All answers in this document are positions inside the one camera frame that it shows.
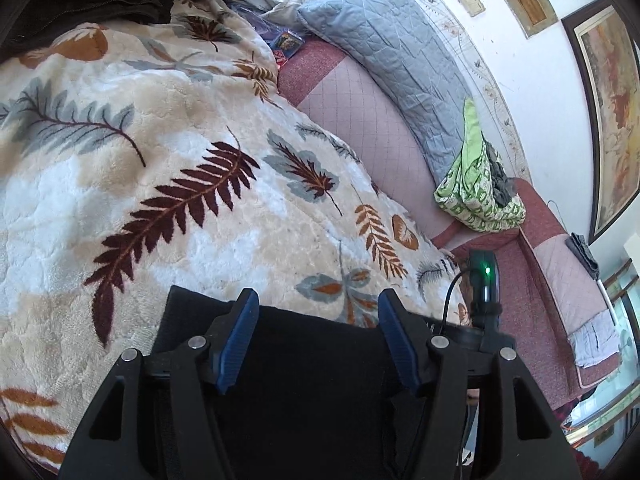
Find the leaf pattern fleece blanket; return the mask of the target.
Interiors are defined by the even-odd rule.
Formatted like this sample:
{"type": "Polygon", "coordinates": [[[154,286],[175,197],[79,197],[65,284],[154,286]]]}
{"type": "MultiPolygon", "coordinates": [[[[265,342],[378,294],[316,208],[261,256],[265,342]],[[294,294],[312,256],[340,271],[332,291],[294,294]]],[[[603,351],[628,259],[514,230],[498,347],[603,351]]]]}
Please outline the leaf pattern fleece blanket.
{"type": "Polygon", "coordinates": [[[1,65],[1,430],[60,470],[171,286],[357,327],[395,289],[463,324],[456,266],[362,162],[304,136],[256,30],[221,0],[84,23],[1,65]]]}

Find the grey folded cloth on sofa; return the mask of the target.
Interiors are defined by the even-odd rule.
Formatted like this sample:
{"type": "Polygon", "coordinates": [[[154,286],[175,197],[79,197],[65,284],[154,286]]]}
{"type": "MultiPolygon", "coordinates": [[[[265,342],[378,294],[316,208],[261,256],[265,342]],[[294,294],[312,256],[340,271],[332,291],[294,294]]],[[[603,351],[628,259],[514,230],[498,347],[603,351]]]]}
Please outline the grey folded cloth on sofa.
{"type": "Polygon", "coordinates": [[[600,278],[600,268],[585,237],[582,234],[570,233],[570,236],[565,240],[565,245],[585,268],[590,278],[597,281],[600,278]]]}

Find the framed wall painting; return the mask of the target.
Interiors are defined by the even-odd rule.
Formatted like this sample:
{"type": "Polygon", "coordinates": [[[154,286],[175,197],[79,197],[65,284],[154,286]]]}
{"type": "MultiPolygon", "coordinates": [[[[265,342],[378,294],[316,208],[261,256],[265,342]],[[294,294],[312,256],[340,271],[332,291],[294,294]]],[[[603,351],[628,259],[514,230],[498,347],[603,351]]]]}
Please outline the framed wall painting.
{"type": "Polygon", "coordinates": [[[593,152],[589,240],[597,240],[639,194],[639,53],[610,0],[562,19],[588,107],[593,152]]]}

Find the green patterned folded blanket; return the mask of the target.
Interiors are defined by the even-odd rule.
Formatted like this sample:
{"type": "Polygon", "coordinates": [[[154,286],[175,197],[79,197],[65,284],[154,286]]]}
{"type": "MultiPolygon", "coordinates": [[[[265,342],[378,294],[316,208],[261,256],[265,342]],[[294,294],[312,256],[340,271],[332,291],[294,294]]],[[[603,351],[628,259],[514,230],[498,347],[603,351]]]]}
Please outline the green patterned folded blanket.
{"type": "Polygon", "coordinates": [[[499,208],[492,194],[484,133],[475,103],[466,99],[463,109],[464,139],[458,157],[434,192],[435,203],[467,228],[481,233],[498,233],[517,228],[526,218],[518,195],[499,208]]]}

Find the dark grey cloth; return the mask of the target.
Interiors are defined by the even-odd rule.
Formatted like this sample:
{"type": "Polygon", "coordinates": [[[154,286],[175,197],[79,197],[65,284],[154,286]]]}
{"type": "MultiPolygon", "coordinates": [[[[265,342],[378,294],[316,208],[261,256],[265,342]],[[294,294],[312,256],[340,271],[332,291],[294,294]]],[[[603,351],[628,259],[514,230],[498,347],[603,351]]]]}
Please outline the dark grey cloth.
{"type": "Polygon", "coordinates": [[[498,207],[504,208],[516,196],[516,186],[513,179],[506,175],[498,153],[488,141],[485,142],[485,148],[489,162],[492,194],[494,194],[498,207]]]}

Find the colourful small box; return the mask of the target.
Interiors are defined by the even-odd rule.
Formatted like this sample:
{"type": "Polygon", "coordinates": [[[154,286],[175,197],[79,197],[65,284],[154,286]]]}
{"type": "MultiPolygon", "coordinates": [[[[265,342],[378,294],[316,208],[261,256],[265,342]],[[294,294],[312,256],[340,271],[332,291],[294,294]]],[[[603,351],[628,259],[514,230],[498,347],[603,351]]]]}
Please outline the colourful small box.
{"type": "Polygon", "coordinates": [[[284,30],[271,41],[270,47],[274,53],[282,55],[285,58],[292,58],[304,44],[305,40],[303,40],[302,37],[294,34],[294,32],[284,30]]]}

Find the grey quilted pillow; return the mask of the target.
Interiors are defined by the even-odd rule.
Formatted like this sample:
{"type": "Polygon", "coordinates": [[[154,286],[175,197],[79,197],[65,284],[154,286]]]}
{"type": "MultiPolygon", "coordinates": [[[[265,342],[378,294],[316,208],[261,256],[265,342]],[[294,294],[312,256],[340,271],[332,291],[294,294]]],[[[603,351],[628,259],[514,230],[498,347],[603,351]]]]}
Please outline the grey quilted pillow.
{"type": "Polygon", "coordinates": [[[297,10],[315,35],[361,64],[398,110],[439,183],[464,139],[466,81],[416,0],[312,0],[297,10]]]}

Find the black pants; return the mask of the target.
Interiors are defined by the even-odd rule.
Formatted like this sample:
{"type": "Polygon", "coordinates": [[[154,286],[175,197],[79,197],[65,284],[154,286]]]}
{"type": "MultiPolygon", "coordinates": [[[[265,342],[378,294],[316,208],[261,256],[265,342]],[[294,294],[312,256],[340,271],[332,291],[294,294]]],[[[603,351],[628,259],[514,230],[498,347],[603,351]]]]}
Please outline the black pants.
{"type": "Polygon", "coordinates": [[[377,328],[267,306],[236,383],[203,392],[237,479],[405,479],[425,408],[377,328]]]}

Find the black tracker with green light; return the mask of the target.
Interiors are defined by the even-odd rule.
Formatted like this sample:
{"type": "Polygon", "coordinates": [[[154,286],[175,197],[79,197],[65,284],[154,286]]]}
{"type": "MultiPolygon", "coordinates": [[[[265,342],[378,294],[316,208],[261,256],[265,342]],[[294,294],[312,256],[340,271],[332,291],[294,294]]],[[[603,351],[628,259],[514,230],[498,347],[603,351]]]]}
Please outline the black tracker with green light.
{"type": "Polygon", "coordinates": [[[485,337],[495,339],[502,313],[497,258],[488,250],[472,249],[468,269],[472,287],[472,325],[485,337]]]}

